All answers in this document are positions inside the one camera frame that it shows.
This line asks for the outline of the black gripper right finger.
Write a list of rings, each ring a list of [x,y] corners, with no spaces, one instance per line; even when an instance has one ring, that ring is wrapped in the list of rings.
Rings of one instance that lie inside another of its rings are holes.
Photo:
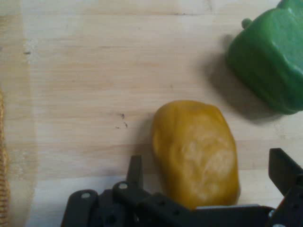
[[[283,199],[269,217],[268,227],[303,225],[303,169],[281,148],[269,150],[268,175]]]

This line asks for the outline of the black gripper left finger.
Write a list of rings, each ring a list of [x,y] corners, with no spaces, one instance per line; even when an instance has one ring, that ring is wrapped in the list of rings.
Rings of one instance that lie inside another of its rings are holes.
[[[143,189],[142,157],[130,159],[125,181],[98,194],[74,192],[68,199],[63,227],[195,227],[194,214],[161,193]]]

